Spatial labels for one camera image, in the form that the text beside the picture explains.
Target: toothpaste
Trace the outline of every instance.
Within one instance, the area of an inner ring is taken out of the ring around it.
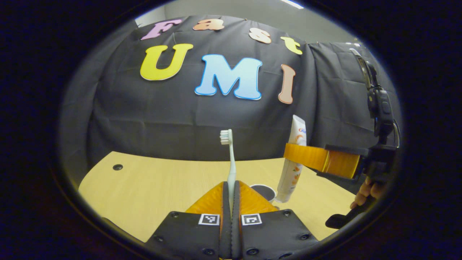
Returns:
[[[292,129],[288,143],[306,146],[305,121],[296,115],[292,118]],[[286,159],[282,168],[281,179],[278,185],[278,196],[275,200],[280,203],[289,201],[290,195],[297,186],[298,179],[302,173],[303,165]]]

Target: letter m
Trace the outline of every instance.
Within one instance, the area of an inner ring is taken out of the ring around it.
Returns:
[[[202,60],[205,61],[205,69],[201,85],[194,90],[196,94],[213,96],[217,92],[213,86],[213,79],[216,77],[218,86],[225,96],[239,80],[239,86],[234,91],[236,97],[252,100],[261,98],[261,93],[258,92],[258,68],[262,65],[261,61],[243,58],[231,69],[225,57],[219,54],[204,55]]]

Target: toothbrush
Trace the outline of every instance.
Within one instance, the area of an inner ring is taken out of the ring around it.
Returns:
[[[228,175],[228,195],[230,201],[230,210],[232,216],[232,208],[233,208],[233,201],[234,201],[234,182],[236,181],[236,164],[234,162],[234,150],[232,148],[232,130],[221,130],[220,131],[220,141],[223,145],[230,145],[230,174]]]

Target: black handle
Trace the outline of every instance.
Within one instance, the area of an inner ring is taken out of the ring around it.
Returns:
[[[340,229],[341,227],[345,226],[348,222],[350,222],[352,219],[354,219],[357,215],[367,211],[370,208],[370,206],[375,203],[375,201],[376,199],[369,195],[366,198],[366,202],[364,202],[364,204],[362,204],[361,206],[357,205],[352,210],[350,210],[348,214],[334,214],[330,216],[330,218],[326,221],[326,226],[328,228]]]

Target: wooden table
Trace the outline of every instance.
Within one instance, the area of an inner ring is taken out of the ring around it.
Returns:
[[[115,164],[123,169],[116,171]],[[237,180],[276,190],[284,158],[237,161]],[[79,192],[87,203],[134,237],[146,242],[170,211],[184,212],[229,173],[229,161],[180,161],[111,152],[83,179]],[[321,240],[336,229],[325,226],[336,213],[347,214],[354,194],[304,167],[287,203]]]

